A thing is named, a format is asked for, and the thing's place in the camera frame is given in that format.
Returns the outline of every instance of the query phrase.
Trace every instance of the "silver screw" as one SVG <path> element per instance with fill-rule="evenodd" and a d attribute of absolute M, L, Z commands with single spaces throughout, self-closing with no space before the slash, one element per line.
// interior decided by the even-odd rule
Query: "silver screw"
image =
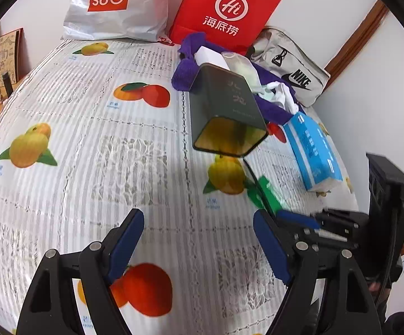
<path fill-rule="evenodd" d="M 90 250 L 98 250 L 101 248 L 101 243 L 99 241 L 94 241 L 89 245 Z"/>
<path fill-rule="evenodd" d="M 344 256 L 345 258 L 351 258 L 353 254 L 349 250 L 344 249 L 342 250 L 342 256 Z"/>
<path fill-rule="evenodd" d="M 55 254 L 56 254 L 56 250 L 55 250 L 55 249 L 49 249 L 47 252 L 45 252 L 45 257 L 47 257 L 47 258 L 53 258 Z"/>
<path fill-rule="evenodd" d="M 304 241 L 298 241 L 297 244 L 295 244 L 295 246 L 299 249 L 299 250 L 307 250 L 309 248 L 308 244 Z"/>

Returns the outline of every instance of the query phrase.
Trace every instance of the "green packet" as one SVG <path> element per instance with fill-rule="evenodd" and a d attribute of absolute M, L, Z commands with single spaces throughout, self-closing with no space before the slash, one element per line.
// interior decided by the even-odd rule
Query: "green packet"
<path fill-rule="evenodd" d="M 258 179 L 258 183 L 267 198 L 270 208 L 274 213 L 287 207 L 286 201 L 284 200 L 282 195 L 276 190 L 275 186 L 273 186 L 272 183 L 265 176 L 261 176 Z M 259 189 L 256 186 L 249 188 L 247 190 L 247 195 L 259 209 L 265 209 L 261 199 L 261 195 L 259 193 Z"/>

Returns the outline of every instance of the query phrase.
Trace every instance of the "blue gripper pad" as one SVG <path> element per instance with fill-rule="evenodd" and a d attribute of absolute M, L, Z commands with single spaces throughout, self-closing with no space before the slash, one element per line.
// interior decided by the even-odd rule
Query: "blue gripper pad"
<path fill-rule="evenodd" d="M 291 281 L 291 275 L 287 268 L 286 253 L 281 248 L 279 241 L 274 236 L 260 210 L 257 210 L 253 216 L 253 229 L 274 276 L 288 286 Z"/>
<path fill-rule="evenodd" d="M 297 223 L 303 228 L 320 229 L 320 224 L 313 217 L 308 217 L 303 214 L 279 210 L 277 211 L 277 218 Z"/>
<path fill-rule="evenodd" d="M 107 279 L 112 284 L 123 276 L 127 264 L 137 246 L 140 236 L 143 233 L 145 226 L 145 218 L 141 210 L 134 213 L 129 226 L 124 231 L 123 235 L 118 240 L 115 248 L 110 255 L 110 269 L 107 274 Z"/>

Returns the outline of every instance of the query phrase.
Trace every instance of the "blue tissue package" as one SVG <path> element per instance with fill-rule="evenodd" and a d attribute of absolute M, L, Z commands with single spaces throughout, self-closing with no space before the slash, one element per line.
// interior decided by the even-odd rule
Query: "blue tissue package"
<path fill-rule="evenodd" d="M 327 192 L 343 178 L 339 164 L 320 126 L 303 113 L 295 114 L 284 131 L 308 191 Z"/>

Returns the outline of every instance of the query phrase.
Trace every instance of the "fruit print tablecloth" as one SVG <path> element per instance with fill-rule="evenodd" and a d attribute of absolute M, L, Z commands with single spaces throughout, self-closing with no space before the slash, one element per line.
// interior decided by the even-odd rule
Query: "fruit print tablecloth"
<path fill-rule="evenodd" d="M 188 93 L 171 87 L 177 49 L 133 40 L 64 41 L 6 103 L 0 114 L 3 327 L 16 327 L 45 251 L 82 250 L 134 207 L 145 214 L 145 230 L 113 286 L 134 335 L 251 335 L 272 322 L 285 288 L 253 232 L 250 180 L 240 160 L 192 149 Z M 248 162 L 288 209 L 357 209 L 349 179 L 330 193 L 306 192 L 284 133 L 270 131 Z M 78 281 L 75 293 L 92 334 Z"/>

